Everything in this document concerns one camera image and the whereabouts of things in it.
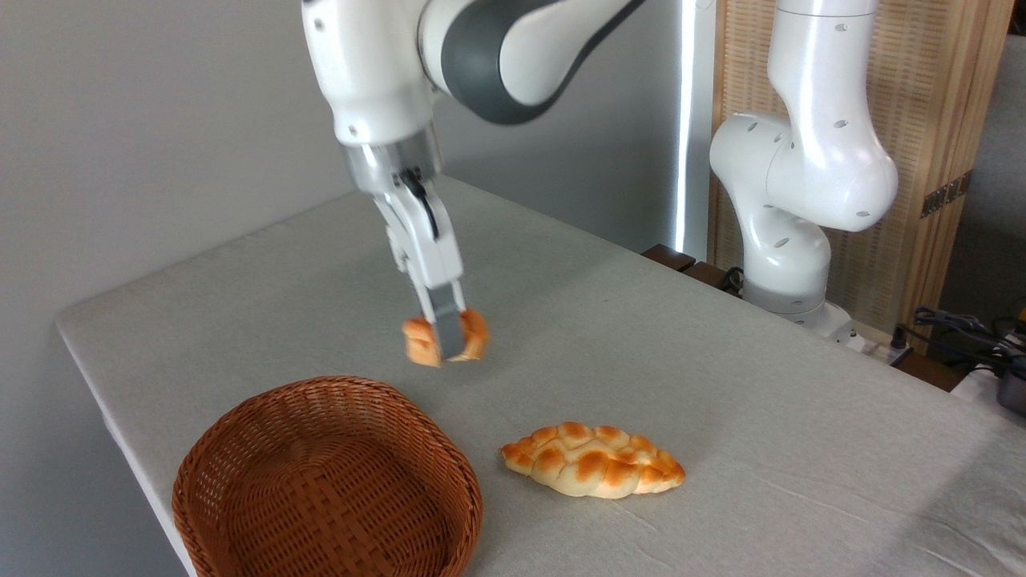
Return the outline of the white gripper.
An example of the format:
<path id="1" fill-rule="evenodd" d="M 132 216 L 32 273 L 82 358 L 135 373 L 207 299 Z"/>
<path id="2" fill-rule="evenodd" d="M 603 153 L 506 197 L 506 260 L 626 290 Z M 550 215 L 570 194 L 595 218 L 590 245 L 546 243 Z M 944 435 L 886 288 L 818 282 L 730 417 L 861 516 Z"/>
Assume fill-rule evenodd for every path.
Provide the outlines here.
<path id="1" fill-rule="evenodd" d="M 397 267 L 413 281 L 418 307 L 434 329 L 441 358 L 453 359 L 466 347 L 461 324 L 465 301 L 459 282 L 464 263 L 450 215 L 432 180 L 422 184 L 422 190 L 424 195 L 418 196 L 400 185 L 371 198 L 384 216 Z"/>

